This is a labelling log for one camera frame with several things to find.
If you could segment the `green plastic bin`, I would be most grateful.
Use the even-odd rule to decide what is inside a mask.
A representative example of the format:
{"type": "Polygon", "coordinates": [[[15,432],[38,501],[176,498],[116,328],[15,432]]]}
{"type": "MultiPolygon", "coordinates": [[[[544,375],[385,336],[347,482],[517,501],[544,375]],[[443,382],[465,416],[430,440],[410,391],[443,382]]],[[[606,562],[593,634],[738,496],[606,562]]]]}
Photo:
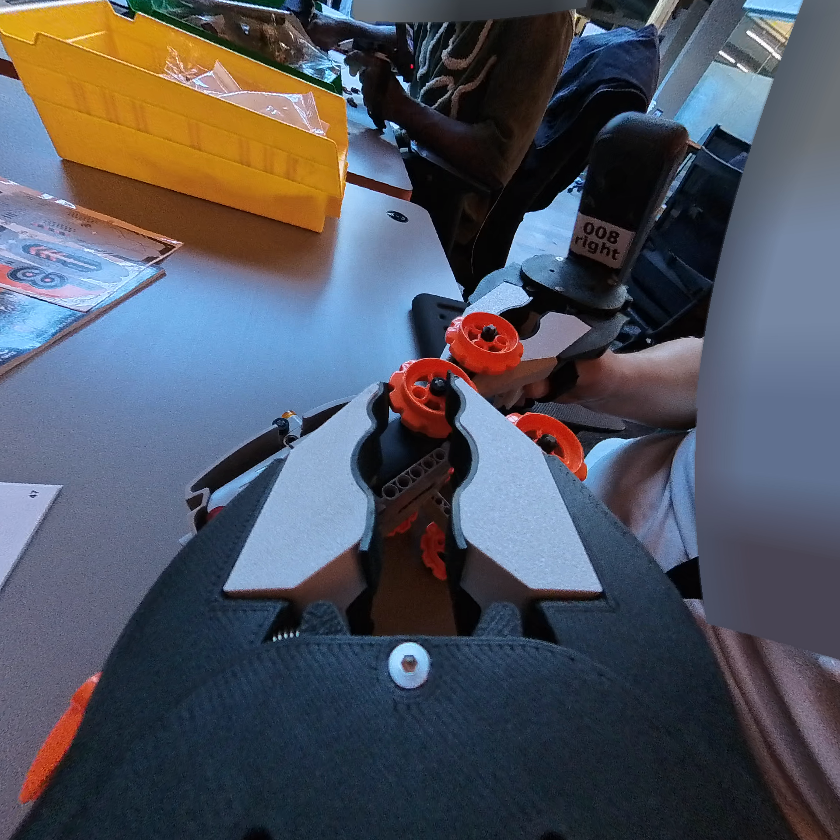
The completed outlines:
{"type": "Polygon", "coordinates": [[[155,18],[241,56],[286,72],[338,95],[342,73],[310,40],[293,11],[240,1],[129,1],[137,14],[155,18]]]}

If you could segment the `grey orange building-block robot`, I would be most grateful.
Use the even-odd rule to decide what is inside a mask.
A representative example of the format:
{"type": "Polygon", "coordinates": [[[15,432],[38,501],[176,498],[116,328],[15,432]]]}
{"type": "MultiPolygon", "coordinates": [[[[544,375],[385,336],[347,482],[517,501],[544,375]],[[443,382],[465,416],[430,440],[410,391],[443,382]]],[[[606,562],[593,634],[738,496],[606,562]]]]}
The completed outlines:
{"type": "MultiPolygon", "coordinates": [[[[463,314],[456,317],[445,332],[445,343],[449,345],[450,357],[447,359],[410,360],[401,365],[392,374],[390,386],[391,409],[401,416],[404,429],[415,433],[430,435],[433,439],[443,439],[448,434],[449,425],[445,419],[445,386],[447,376],[452,373],[465,382],[491,384],[491,390],[501,388],[503,374],[514,374],[517,382],[529,378],[533,371],[541,370],[542,362],[522,364],[522,339],[513,337],[515,329],[502,316],[492,316],[484,312],[463,314]]],[[[559,458],[580,480],[587,475],[587,466],[583,447],[576,436],[561,421],[549,416],[538,420],[536,413],[515,412],[502,408],[510,414],[512,423],[519,426],[523,418],[530,418],[528,434],[536,442],[541,437],[549,436],[554,444],[546,444],[545,449],[559,458]]],[[[268,465],[261,463],[251,472],[239,479],[228,482],[223,489],[215,491],[215,496],[208,502],[208,520],[215,517],[236,493],[245,487],[245,477],[250,480],[268,465]]],[[[66,711],[49,733],[46,740],[30,765],[23,786],[18,794],[21,803],[37,800],[46,789],[60,760],[75,738],[93,690],[102,672],[91,675],[73,693],[66,711]]]]}

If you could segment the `yellow plastic bin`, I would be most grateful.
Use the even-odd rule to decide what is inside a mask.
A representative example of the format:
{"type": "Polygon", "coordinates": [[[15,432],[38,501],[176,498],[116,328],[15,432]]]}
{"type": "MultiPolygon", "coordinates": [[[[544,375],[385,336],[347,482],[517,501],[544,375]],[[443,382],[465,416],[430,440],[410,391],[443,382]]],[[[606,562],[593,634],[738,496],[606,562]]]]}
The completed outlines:
{"type": "Polygon", "coordinates": [[[340,217],[348,123],[340,94],[108,2],[2,13],[2,41],[63,159],[321,232],[340,217]],[[247,91],[311,93],[324,136],[165,75],[219,62],[247,91]]]}

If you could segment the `brown-edged grey desk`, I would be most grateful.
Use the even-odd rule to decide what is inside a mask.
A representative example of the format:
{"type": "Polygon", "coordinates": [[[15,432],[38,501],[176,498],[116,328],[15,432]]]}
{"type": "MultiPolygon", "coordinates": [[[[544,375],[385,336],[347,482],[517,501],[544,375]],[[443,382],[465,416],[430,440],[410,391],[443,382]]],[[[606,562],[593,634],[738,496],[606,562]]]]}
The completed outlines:
{"type": "Polygon", "coordinates": [[[347,182],[410,201],[413,188],[393,129],[375,127],[360,95],[346,94],[344,99],[349,133],[347,182]]]}

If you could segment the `person's right hand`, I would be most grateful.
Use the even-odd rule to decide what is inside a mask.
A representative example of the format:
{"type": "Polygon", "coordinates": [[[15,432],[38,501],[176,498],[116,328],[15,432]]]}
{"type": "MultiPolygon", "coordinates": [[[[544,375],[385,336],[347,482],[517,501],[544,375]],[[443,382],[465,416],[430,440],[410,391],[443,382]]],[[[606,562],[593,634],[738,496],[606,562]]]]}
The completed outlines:
{"type": "Polygon", "coordinates": [[[511,410],[520,412],[536,403],[554,403],[607,413],[606,401],[620,375],[621,359],[607,350],[595,358],[570,360],[546,380],[526,385],[514,398],[511,410]]]}

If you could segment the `robot sticker sheet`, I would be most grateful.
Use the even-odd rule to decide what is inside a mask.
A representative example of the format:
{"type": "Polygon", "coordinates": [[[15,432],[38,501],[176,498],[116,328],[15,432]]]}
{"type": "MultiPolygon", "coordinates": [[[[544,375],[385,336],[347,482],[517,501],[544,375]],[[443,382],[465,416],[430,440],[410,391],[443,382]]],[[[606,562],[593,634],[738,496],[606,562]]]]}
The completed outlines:
{"type": "Polygon", "coordinates": [[[1,288],[88,312],[182,243],[1,179],[1,288]]]}

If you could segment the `white open instruction booklet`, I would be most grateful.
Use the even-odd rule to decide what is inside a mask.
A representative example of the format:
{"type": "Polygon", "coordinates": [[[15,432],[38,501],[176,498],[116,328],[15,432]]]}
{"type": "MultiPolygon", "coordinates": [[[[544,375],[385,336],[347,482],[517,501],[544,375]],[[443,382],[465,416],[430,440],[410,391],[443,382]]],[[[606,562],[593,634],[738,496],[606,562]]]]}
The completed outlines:
{"type": "Polygon", "coordinates": [[[61,486],[1,483],[1,585],[34,537],[61,486]]]}

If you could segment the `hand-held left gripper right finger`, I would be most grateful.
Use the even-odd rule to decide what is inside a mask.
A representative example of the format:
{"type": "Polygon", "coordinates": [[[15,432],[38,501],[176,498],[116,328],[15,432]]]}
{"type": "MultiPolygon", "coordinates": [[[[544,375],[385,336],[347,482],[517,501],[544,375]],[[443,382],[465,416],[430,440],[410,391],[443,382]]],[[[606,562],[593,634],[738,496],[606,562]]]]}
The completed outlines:
{"type": "Polygon", "coordinates": [[[573,479],[465,380],[448,376],[453,496],[446,570],[459,634],[493,603],[586,602],[602,583],[555,477],[573,479]]]}

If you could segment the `blue instruction booklet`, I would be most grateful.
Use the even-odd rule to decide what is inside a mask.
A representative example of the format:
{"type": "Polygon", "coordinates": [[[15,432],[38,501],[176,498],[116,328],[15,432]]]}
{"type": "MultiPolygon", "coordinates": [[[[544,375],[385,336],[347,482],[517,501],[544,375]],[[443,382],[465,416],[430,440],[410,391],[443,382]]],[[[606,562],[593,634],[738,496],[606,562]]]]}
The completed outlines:
{"type": "Polygon", "coordinates": [[[148,266],[137,278],[86,312],[1,290],[1,375],[98,319],[164,275],[163,267],[148,266]]]}

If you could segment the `person's pinkish trousers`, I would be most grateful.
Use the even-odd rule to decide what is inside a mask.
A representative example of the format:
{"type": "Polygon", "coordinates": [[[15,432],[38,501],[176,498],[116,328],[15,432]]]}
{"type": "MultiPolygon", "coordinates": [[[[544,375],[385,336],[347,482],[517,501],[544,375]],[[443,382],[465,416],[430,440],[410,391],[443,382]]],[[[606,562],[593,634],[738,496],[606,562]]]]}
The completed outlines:
{"type": "Polygon", "coordinates": [[[839,838],[839,661],[706,622],[749,744],[795,835],[839,838]]]}

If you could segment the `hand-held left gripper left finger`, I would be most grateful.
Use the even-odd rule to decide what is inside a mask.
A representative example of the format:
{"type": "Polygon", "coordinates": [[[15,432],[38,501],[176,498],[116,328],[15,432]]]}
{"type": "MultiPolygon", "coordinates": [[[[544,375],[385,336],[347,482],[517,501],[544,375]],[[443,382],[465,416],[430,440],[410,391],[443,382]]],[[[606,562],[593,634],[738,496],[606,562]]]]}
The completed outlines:
{"type": "Polygon", "coordinates": [[[326,601],[371,634],[382,573],[371,482],[389,422],[386,383],[368,386],[294,447],[224,585],[226,595],[279,598],[301,611],[326,601]]]}

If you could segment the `dark blue jacket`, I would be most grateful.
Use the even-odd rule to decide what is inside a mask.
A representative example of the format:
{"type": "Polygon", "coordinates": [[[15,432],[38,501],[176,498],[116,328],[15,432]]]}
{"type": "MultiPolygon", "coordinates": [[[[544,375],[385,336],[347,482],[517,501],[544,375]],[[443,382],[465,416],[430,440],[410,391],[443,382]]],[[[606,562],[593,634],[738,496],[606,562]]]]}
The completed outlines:
{"type": "Polygon", "coordinates": [[[535,188],[528,210],[547,208],[584,171],[596,135],[625,112],[644,113],[658,86],[655,26],[574,38],[521,172],[535,188]]]}

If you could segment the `person's right forearm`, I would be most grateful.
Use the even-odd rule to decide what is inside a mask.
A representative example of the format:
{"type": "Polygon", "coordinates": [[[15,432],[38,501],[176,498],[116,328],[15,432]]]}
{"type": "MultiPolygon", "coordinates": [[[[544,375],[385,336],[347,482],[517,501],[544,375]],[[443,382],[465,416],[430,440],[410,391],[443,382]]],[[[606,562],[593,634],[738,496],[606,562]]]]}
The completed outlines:
{"type": "Polygon", "coordinates": [[[693,428],[703,345],[701,338],[682,338],[620,354],[621,417],[649,427],[693,428]]]}

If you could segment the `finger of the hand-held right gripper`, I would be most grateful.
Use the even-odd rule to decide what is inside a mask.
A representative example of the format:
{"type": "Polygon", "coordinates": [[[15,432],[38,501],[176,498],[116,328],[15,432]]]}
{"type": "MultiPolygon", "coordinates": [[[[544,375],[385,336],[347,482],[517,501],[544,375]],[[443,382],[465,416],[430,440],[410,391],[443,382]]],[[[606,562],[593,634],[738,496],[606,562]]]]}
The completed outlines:
{"type": "Polygon", "coordinates": [[[590,325],[570,314],[547,312],[542,315],[535,333],[521,341],[521,363],[556,360],[591,329],[590,325]]]}
{"type": "Polygon", "coordinates": [[[531,302],[532,297],[523,287],[502,281],[485,292],[476,289],[469,298],[467,314],[484,312],[492,316],[501,316],[506,311],[527,307],[531,302]]]}

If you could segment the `clear plastic bag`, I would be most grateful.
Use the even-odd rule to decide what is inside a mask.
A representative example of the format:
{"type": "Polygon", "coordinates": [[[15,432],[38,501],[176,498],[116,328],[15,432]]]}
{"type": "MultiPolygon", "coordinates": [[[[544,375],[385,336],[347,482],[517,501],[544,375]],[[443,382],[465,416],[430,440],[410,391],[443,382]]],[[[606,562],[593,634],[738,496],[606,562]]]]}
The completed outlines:
{"type": "Polygon", "coordinates": [[[200,91],[221,101],[232,102],[241,108],[282,122],[292,128],[324,137],[329,124],[319,117],[317,104],[311,92],[277,92],[246,90],[216,61],[212,69],[183,60],[169,47],[163,77],[200,91]]]}

